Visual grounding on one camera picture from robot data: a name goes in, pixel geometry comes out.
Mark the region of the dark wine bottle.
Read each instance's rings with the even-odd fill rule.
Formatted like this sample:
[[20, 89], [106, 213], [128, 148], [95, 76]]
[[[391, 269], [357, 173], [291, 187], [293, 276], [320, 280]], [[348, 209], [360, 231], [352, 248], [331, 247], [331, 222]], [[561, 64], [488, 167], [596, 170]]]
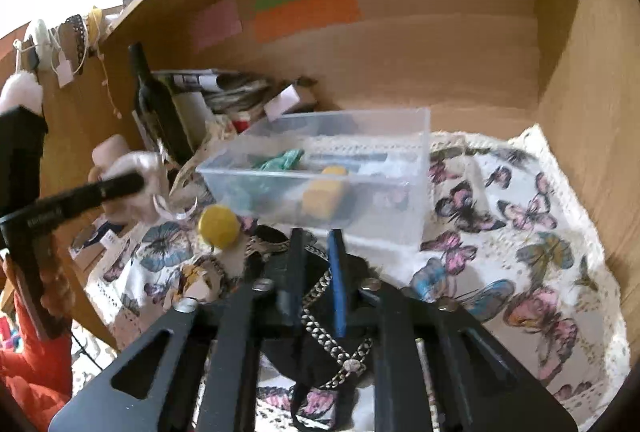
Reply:
[[152, 74], [141, 43], [128, 46], [132, 74], [137, 82], [136, 110], [155, 141], [183, 164], [192, 155], [171, 91]]

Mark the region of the yellow green sponge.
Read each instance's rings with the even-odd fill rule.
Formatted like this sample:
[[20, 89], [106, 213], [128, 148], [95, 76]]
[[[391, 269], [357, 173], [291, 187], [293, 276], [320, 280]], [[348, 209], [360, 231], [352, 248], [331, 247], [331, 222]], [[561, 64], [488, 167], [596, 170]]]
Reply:
[[344, 179], [348, 170], [343, 166], [332, 165], [322, 171], [322, 175], [340, 176], [340, 179], [315, 179], [303, 193], [302, 211], [305, 215], [329, 221], [334, 218], [348, 190], [349, 182]]

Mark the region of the pink sticky note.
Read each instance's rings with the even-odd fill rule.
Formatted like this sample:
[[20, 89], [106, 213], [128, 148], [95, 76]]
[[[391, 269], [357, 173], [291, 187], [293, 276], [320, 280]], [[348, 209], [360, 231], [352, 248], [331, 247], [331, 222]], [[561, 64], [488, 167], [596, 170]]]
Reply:
[[236, 0], [220, 0], [193, 20], [190, 39], [196, 52], [217, 45], [243, 32]]

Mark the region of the butterfly print tablecloth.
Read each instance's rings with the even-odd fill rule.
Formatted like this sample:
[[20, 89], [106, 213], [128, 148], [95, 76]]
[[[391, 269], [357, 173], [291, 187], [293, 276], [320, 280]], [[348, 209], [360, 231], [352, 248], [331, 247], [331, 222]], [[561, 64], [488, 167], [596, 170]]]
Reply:
[[[506, 141], [438, 133], [432, 151], [430, 200], [468, 185], [497, 228], [474, 233], [459, 218], [430, 214], [418, 241], [352, 246], [419, 299], [458, 301], [588, 430], [629, 374], [626, 325], [596, 227], [544, 133], [532, 126]], [[186, 276], [206, 273], [221, 297], [250, 252], [272, 252], [256, 226], [236, 248], [212, 252], [193, 223], [140, 224], [103, 254], [86, 292], [124, 348], [178, 299]]]

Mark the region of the orange sticky note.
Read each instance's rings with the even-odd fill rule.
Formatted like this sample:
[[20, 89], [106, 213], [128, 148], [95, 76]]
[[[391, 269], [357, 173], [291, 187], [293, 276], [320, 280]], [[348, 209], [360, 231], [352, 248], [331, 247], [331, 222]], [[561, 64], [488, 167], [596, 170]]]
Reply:
[[259, 43], [267, 43], [303, 31], [354, 23], [359, 19], [358, 0], [292, 0], [258, 11], [254, 32]]

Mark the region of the floral fabric scrunchie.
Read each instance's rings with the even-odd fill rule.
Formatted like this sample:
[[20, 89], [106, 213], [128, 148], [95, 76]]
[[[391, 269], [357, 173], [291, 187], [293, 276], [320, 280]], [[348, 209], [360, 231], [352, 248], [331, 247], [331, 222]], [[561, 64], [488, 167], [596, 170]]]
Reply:
[[198, 302], [214, 302], [224, 297], [231, 286], [231, 277], [219, 259], [211, 254], [201, 255], [192, 263], [183, 263], [172, 273], [163, 309], [167, 311], [186, 297]]

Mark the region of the green knitted cloth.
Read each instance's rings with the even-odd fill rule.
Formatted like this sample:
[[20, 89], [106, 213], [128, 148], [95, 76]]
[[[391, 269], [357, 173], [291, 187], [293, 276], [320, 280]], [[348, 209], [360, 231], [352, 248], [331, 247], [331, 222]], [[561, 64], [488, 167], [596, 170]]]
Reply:
[[235, 173], [224, 181], [221, 201], [236, 214], [263, 210], [288, 187], [288, 172], [294, 172], [305, 151], [290, 149], [270, 158], [260, 158], [246, 173]]

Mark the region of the clear plastic storage bin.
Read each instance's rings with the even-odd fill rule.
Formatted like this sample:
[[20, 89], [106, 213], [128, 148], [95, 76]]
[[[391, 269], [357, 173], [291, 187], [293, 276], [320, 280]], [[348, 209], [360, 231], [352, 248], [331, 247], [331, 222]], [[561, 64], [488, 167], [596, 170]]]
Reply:
[[[338, 228], [348, 239], [408, 247], [421, 240], [430, 209], [430, 136], [426, 108], [288, 114], [250, 126], [196, 170], [228, 207], [220, 198], [230, 175], [246, 173], [260, 158], [303, 149], [282, 195], [263, 210], [238, 215], [313, 231]], [[334, 218], [320, 221], [303, 213], [303, 193], [315, 179], [340, 179], [322, 175], [332, 165], [348, 170], [349, 186]]]

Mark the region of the black chain-trimmed fabric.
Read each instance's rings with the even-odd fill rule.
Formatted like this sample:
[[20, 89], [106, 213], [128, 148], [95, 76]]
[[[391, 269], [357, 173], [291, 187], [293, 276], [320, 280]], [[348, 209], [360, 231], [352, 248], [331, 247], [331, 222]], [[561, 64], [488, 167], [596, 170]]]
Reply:
[[334, 334], [328, 252], [310, 233], [305, 235], [305, 252], [302, 332], [262, 345], [262, 355], [288, 383], [261, 384], [257, 397], [288, 412], [296, 430], [344, 430], [352, 422], [358, 383], [372, 371], [372, 340], [367, 334], [352, 339]]

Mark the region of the white small card box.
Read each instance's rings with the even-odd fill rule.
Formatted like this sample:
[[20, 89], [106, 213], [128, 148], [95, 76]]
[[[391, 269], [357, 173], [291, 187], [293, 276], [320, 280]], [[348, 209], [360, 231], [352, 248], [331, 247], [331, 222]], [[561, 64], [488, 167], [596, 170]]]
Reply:
[[264, 111], [269, 121], [282, 115], [314, 109], [317, 104], [314, 94], [307, 87], [291, 84], [265, 103]]

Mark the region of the yellow round powder puff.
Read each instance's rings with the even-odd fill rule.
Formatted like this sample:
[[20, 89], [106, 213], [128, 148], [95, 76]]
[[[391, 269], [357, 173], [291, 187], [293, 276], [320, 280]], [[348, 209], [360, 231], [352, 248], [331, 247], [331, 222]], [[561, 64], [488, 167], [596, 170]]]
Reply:
[[241, 225], [228, 207], [212, 204], [206, 207], [198, 220], [198, 233], [214, 248], [227, 249], [238, 240]]

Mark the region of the stack of papers and magazines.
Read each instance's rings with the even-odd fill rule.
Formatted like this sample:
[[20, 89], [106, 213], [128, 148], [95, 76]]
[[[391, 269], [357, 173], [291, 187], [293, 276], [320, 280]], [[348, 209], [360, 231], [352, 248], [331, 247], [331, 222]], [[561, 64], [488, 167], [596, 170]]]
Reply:
[[276, 82], [252, 72], [218, 69], [153, 71], [171, 92], [200, 92], [214, 113], [231, 114], [263, 104]]

